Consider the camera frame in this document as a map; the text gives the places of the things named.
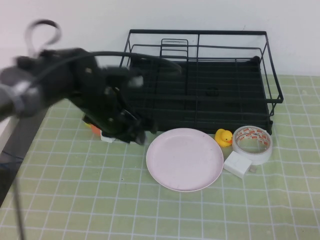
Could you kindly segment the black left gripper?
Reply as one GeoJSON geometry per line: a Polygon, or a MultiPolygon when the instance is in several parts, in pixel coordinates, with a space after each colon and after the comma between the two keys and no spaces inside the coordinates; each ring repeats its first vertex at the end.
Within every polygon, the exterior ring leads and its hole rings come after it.
{"type": "Polygon", "coordinates": [[[84,49],[74,49],[69,62],[75,91],[69,99],[84,112],[84,119],[107,137],[138,145],[146,142],[146,132],[156,134],[155,120],[142,117],[126,101],[129,89],[140,88],[143,76],[126,67],[99,67],[96,58],[84,49]]]}

